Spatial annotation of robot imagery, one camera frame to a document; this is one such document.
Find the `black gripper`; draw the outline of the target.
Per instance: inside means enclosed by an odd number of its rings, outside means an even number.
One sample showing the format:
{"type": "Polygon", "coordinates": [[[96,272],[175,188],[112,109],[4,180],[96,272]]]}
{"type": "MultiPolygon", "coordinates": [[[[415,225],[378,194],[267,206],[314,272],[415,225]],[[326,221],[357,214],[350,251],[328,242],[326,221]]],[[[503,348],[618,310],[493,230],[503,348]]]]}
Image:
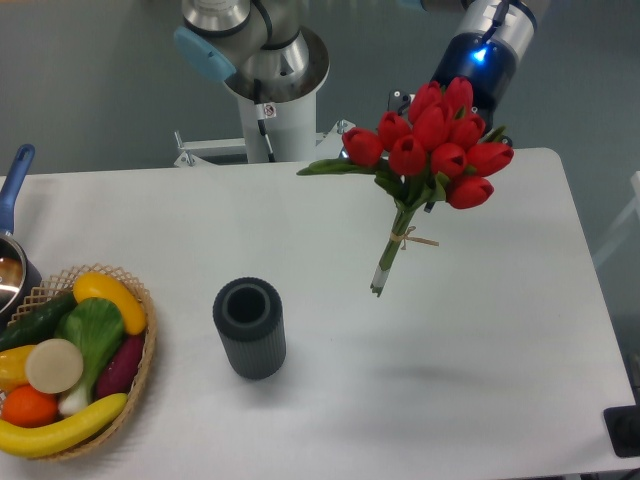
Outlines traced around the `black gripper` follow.
{"type": "MultiPolygon", "coordinates": [[[[472,86],[472,106],[485,121],[484,143],[512,146],[504,125],[493,127],[494,113],[509,86],[517,67],[515,54],[505,45],[493,40],[481,42],[479,33],[462,33],[449,43],[432,80],[448,86],[454,78],[464,77],[472,86]]],[[[405,120],[414,99],[412,93],[394,89],[388,94],[387,110],[405,120]]]]}

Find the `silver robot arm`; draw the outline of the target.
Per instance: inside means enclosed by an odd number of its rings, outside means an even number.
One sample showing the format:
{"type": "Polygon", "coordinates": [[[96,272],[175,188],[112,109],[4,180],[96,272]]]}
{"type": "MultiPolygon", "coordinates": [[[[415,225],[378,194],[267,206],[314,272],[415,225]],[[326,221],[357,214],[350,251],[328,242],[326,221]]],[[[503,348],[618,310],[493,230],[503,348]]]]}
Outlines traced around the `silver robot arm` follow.
{"type": "MultiPolygon", "coordinates": [[[[491,122],[539,22],[546,1],[416,1],[414,7],[463,11],[435,70],[447,86],[459,76],[474,107],[491,122]]],[[[293,162],[315,155],[316,93],[329,72],[325,44],[299,19],[297,1],[184,1],[173,35],[201,76],[235,96],[247,158],[293,162]]]]}

